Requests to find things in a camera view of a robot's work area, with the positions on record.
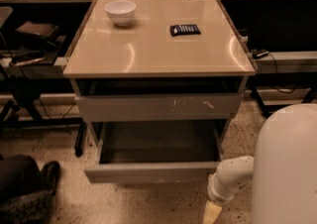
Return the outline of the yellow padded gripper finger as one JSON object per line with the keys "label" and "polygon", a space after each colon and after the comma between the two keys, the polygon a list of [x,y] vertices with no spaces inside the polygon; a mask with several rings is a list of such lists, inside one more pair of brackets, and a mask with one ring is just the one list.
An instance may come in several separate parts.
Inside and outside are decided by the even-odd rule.
{"label": "yellow padded gripper finger", "polygon": [[222,207],[213,201],[207,201],[203,214],[202,224],[215,224],[222,211]]}

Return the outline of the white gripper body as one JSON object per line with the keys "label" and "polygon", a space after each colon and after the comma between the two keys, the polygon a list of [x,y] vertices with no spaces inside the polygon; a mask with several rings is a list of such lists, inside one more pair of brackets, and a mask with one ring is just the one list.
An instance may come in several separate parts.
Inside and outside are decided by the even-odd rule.
{"label": "white gripper body", "polygon": [[223,176],[218,172],[208,175],[207,193],[209,198],[218,203],[226,204],[239,192],[238,182],[230,177]]}

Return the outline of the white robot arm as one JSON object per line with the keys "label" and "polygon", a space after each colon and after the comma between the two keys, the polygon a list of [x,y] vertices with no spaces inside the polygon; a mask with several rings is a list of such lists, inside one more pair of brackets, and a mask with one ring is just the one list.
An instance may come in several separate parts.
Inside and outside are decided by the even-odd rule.
{"label": "white robot arm", "polygon": [[281,108],[264,122],[255,154],[223,160],[208,176],[219,209],[252,189],[252,224],[317,224],[317,105]]}

